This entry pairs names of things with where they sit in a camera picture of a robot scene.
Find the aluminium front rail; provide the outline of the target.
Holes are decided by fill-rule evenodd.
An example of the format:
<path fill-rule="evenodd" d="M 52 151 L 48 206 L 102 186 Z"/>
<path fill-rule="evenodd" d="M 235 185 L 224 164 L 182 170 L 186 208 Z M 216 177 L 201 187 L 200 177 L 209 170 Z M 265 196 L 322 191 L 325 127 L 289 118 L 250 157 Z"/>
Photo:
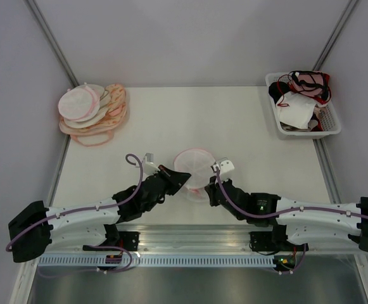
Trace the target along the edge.
<path fill-rule="evenodd" d="M 55 227 L 43 226 L 30 232 L 27 244 L 38 256 L 52 251 L 99 251 L 112 246 L 135 251 L 140 244 L 171 248 L 200 247 L 217 244 L 233 246 L 238 241 L 251 241 L 255 251 L 291 251 L 295 246 L 316 246 L 354 242 L 360 237 L 360 224 L 340 218 L 320 224 L 291 224 L 257 227 L 242 225 L 235 227 L 195 225 L 117 225 L 64 224 Z"/>

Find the white bra in basket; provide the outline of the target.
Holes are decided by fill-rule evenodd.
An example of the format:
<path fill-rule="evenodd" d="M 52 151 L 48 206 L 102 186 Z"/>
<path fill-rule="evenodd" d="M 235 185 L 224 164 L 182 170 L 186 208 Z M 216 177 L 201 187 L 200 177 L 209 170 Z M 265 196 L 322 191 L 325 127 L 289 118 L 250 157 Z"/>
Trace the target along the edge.
<path fill-rule="evenodd" d="M 279 121 L 297 129 L 307 129 L 316 104 L 312 98 L 288 92 L 276 103 Z"/>

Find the left aluminium frame post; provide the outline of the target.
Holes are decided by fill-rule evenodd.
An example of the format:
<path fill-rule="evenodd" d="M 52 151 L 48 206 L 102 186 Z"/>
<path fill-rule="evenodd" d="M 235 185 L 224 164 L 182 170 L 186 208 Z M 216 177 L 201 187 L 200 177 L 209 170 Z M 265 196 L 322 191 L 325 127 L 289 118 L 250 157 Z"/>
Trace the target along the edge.
<path fill-rule="evenodd" d="M 73 87 L 79 86 L 79 81 L 75 76 L 66 56 L 64 55 L 61 47 L 54 36 L 43 12 L 41 11 L 37 1 L 35 0 L 24 0 L 24 3 L 28 10 L 30 11 L 31 15 L 33 16 L 34 20 L 36 21 L 38 27 L 40 28 L 45 40 L 48 42 L 49 47 L 51 48 L 53 54 L 55 55 L 56 59 L 58 60 L 61 69 L 66 74 L 68 81 L 71 83 Z"/>

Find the stack of laundry bags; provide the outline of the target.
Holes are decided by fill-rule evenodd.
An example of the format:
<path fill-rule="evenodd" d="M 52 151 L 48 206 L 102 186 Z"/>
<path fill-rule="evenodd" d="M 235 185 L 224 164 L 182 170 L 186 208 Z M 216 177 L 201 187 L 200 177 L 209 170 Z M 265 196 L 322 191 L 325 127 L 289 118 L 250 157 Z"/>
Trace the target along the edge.
<path fill-rule="evenodd" d="M 99 95 L 99 110 L 91 119 L 73 122 L 60 115 L 59 128 L 76 143 L 85 147 L 95 147 L 113 139 L 115 129 L 127 119 L 127 92 L 120 84 L 102 87 L 83 84 L 93 88 Z"/>

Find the top white pink laundry bag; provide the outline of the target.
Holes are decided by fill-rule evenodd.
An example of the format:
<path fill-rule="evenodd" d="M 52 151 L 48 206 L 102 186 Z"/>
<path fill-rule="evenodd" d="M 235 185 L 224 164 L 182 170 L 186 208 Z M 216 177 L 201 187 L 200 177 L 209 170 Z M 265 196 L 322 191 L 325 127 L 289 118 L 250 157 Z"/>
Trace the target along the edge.
<path fill-rule="evenodd" d="M 59 114 L 73 122 L 91 119 L 99 110 L 100 95 L 88 85 L 67 91 L 58 101 Z"/>

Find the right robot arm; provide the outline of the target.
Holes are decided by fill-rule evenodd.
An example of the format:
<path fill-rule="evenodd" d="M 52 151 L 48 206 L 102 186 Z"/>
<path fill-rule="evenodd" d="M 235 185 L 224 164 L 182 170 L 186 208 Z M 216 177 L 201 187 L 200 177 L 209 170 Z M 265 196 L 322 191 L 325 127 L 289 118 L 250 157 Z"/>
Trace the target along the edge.
<path fill-rule="evenodd" d="M 368 197 L 357 203 L 325 206 L 276 194 L 247 193 L 232 180 L 210 179 L 205 191 L 211 206 L 221 206 L 239 221 L 271 227 L 270 243 L 277 250 L 288 246 L 354 243 L 368 253 Z"/>

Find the white plastic basket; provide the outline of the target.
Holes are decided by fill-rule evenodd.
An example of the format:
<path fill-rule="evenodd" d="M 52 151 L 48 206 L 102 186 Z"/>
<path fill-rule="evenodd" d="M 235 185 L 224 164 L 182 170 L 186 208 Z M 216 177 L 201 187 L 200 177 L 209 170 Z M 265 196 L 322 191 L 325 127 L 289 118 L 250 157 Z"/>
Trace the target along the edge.
<path fill-rule="evenodd" d="M 281 123 L 279 121 L 276 105 L 273 98 L 269 95 L 269 104 L 271 116 L 274 120 L 274 129 L 276 135 L 281 140 L 288 139 L 321 139 L 326 136 L 336 135 L 341 132 L 341 123 L 338 119 L 336 110 L 332 104 L 332 102 L 326 105 L 324 115 L 319 119 L 320 126 L 322 128 L 321 131 L 310 131 L 310 132 L 296 132 L 296 131 L 285 131 L 281 127 Z"/>

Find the white pink mesh laundry bag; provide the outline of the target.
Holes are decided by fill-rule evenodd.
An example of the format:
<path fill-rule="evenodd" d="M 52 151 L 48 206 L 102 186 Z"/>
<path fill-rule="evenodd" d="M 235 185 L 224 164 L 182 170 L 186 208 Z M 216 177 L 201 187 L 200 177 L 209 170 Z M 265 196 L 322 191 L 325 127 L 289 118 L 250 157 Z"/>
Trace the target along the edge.
<path fill-rule="evenodd" d="M 213 175 L 213 155 L 204 149 L 191 148 L 180 152 L 174 158 L 174 170 L 190 173 L 191 177 L 179 191 L 179 194 L 195 203 L 209 203 L 205 187 Z"/>

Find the aluminium frame post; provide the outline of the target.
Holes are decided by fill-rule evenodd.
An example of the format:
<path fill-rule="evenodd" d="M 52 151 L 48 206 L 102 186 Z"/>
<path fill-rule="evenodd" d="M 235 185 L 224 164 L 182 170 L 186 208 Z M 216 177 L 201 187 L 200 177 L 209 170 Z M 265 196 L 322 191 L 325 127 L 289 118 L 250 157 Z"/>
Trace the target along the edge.
<path fill-rule="evenodd" d="M 28 10 L 30 11 L 31 15 L 33 16 L 34 20 L 36 21 L 38 27 L 40 28 L 45 40 L 48 42 L 49 47 L 51 48 L 53 54 L 55 55 L 56 59 L 58 60 L 61 69 L 66 74 L 68 81 L 71 83 L 73 87 L 79 86 L 79 81 L 75 76 L 66 56 L 64 55 L 61 47 L 54 36 L 43 12 L 41 11 L 37 1 L 35 0 L 24 0 L 24 3 Z"/>
<path fill-rule="evenodd" d="M 358 5 L 360 4 L 360 0 L 348 0 L 346 6 L 344 7 L 343 11 L 341 12 L 336 25 L 334 26 L 329 38 L 327 39 L 322 51 L 319 54 L 315 64 L 313 65 L 313 70 L 320 70 L 331 51 L 333 50 L 335 44 L 337 43 L 338 39 L 341 37 L 344 29 L 346 28 L 350 18 L 354 14 L 355 10 L 357 9 Z"/>

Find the red black bra in basket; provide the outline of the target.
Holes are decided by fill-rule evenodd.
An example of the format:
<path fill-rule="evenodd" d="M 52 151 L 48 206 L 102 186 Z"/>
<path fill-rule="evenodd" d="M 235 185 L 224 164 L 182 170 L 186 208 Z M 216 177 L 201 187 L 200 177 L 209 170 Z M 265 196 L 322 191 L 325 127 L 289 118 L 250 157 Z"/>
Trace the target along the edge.
<path fill-rule="evenodd" d="M 295 93 L 314 99 L 319 107 L 326 106 L 332 98 L 330 76 L 318 71 L 294 70 L 282 74 L 268 86 L 269 96 L 279 107 L 289 107 L 287 93 Z"/>

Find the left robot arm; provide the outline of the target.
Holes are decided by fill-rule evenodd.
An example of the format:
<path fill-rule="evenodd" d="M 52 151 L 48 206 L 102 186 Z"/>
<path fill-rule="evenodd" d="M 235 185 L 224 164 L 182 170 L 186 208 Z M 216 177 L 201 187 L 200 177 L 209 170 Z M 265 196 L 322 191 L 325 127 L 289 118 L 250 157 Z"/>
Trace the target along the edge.
<path fill-rule="evenodd" d="M 52 208 L 32 202 L 9 222 L 6 251 L 15 263 L 22 263 L 56 250 L 114 250 L 120 242 L 117 224 L 150 212 L 190 178 L 190 173 L 160 165 L 139 184 L 91 205 Z"/>

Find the right aluminium frame post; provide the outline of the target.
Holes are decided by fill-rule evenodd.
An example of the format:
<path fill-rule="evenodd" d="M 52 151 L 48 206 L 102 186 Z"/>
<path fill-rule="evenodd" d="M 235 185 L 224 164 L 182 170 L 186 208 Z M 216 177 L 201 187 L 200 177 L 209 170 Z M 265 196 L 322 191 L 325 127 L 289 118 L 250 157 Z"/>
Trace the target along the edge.
<path fill-rule="evenodd" d="M 360 0 L 348 0 L 346 6 L 344 7 L 343 11 L 341 12 L 336 25 L 334 26 L 329 38 L 327 39 L 322 51 L 319 54 L 315 64 L 313 65 L 313 70 L 320 70 L 331 51 L 333 50 L 335 44 L 337 43 L 338 39 L 341 37 L 344 29 L 346 28 L 350 18 L 354 14 L 355 10 L 357 9 L 358 5 L 360 4 Z"/>

